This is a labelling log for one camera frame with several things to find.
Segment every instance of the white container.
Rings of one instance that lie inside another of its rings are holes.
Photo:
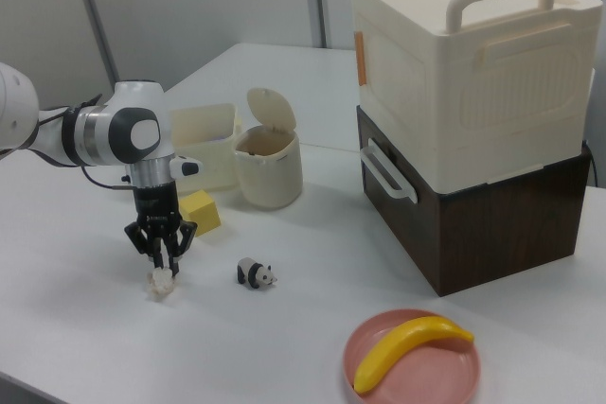
[[[261,125],[234,143],[241,191],[257,207],[280,208],[293,202],[303,188],[293,109],[281,94],[269,89],[251,89],[247,98]]]
[[[241,133],[236,107],[229,103],[198,106],[172,111],[171,116],[175,153],[195,158],[203,166],[200,174],[177,181],[178,193],[236,186],[232,147]]]
[[[352,0],[360,105],[437,193],[580,154],[599,0]]]

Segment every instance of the pink plate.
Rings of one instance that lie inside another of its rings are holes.
[[[480,379],[480,359],[473,344],[456,339],[420,345],[404,355],[374,390],[364,395],[353,391],[358,365],[380,338],[406,321],[437,315],[420,309],[397,309],[378,314],[356,328],[343,355],[343,371],[354,400],[364,404],[469,402]]]

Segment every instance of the black cable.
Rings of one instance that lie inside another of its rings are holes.
[[[52,117],[45,118],[44,120],[38,122],[38,126],[41,126],[41,125],[43,125],[45,123],[52,122],[53,120],[57,120],[58,118],[63,117],[65,115],[65,112],[67,111],[67,109],[68,108],[65,108],[65,111],[63,111],[62,113],[59,113],[57,115],[53,115]]]
[[[87,108],[89,106],[95,106],[98,101],[101,99],[103,94],[98,94],[96,97],[89,99],[88,101],[84,101],[81,105],[80,105],[80,109],[82,108]],[[56,115],[53,115],[52,117],[49,118],[45,118],[44,120],[38,122],[38,126],[44,125],[45,123],[48,122],[52,122],[53,120],[57,120],[58,118],[61,118],[63,116],[65,116],[65,113],[69,110],[68,107],[65,108],[65,111],[63,111],[62,113],[58,113]]]
[[[117,184],[117,185],[102,184],[101,182],[97,182],[95,179],[93,179],[90,176],[90,174],[86,171],[85,167],[81,167],[80,169],[82,169],[84,176],[88,179],[88,181],[91,184],[95,184],[96,186],[100,186],[101,188],[113,189],[113,190],[131,190],[134,188],[133,186],[131,186],[129,184]]]

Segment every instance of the side handle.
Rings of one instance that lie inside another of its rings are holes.
[[[374,157],[379,164],[385,169],[389,176],[396,182],[400,189],[396,189],[389,184],[379,169],[370,159]],[[381,185],[385,193],[392,199],[404,199],[409,198],[413,203],[417,203],[417,191],[415,188],[406,180],[406,177],[401,175],[398,169],[393,165],[389,158],[381,151],[379,146],[372,139],[368,139],[368,147],[364,147],[360,150],[360,158],[365,164],[366,168],[370,171],[377,182]]]

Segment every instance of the yellow banana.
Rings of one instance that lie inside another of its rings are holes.
[[[444,317],[419,317],[396,326],[366,354],[356,370],[353,389],[358,394],[369,392],[405,353],[420,344],[445,338],[473,342],[472,333]]]

